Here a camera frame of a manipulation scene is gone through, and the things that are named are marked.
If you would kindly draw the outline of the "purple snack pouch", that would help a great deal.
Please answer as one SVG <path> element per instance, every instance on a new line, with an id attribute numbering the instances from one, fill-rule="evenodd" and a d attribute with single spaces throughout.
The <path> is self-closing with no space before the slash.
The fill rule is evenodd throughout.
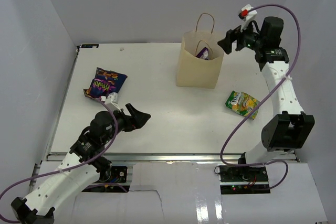
<path id="1" fill-rule="evenodd" d="M 204 47 L 197 55 L 196 58 L 203 59 L 203 60 L 209 60 L 209 49 L 207 47 Z"/>

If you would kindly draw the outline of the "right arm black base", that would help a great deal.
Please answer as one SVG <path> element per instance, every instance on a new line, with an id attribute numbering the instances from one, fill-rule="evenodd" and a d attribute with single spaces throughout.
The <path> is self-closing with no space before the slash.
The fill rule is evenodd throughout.
<path id="1" fill-rule="evenodd" d="M 222 195 L 269 194 L 269 178 L 265 167 L 216 166 Z"/>

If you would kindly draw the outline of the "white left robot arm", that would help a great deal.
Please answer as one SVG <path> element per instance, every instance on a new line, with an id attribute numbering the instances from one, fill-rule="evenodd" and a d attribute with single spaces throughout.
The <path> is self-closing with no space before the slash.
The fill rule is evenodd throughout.
<path id="1" fill-rule="evenodd" d="M 19 223 L 54 223 L 54 212 L 68 199 L 92 183 L 110 178 L 112 163 L 103 154 L 120 132 L 142 128 L 150 114 L 126 104 L 123 110 L 98 112 L 79 135 L 59 166 L 25 197 L 17 197 L 11 208 Z"/>

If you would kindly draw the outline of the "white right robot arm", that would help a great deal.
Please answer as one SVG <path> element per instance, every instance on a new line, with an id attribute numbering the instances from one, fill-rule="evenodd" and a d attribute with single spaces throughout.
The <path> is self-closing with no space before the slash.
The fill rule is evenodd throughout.
<path id="1" fill-rule="evenodd" d="M 315 124 L 313 115 L 306 114 L 298 101 L 289 75 L 294 64 L 280 47 L 284 21 L 266 17 L 258 32 L 254 24 L 251 21 L 246 27 L 230 29 L 218 42 L 227 54 L 232 52 L 233 42 L 237 43 L 237 51 L 248 48 L 255 52 L 273 106 L 274 117 L 263 127 L 260 142 L 238 160 L 237 175 L 245 182 L 255 177 L 254 166 L 267 164 L 280 153 L 301 149 Z"/>

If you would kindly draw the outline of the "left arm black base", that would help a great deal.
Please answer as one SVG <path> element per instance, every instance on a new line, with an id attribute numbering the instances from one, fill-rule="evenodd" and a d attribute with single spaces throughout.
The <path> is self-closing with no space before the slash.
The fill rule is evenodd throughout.
<path id="1" fill-rule="evenodd" d="M 124 165 L 112 165 L 99 180 L 94 183 L 94 187 L 89 188 L 89 192 L 95 193 L 127 193 L 129 186 L 123 185 L 127 182 L 128 168 Z"/>

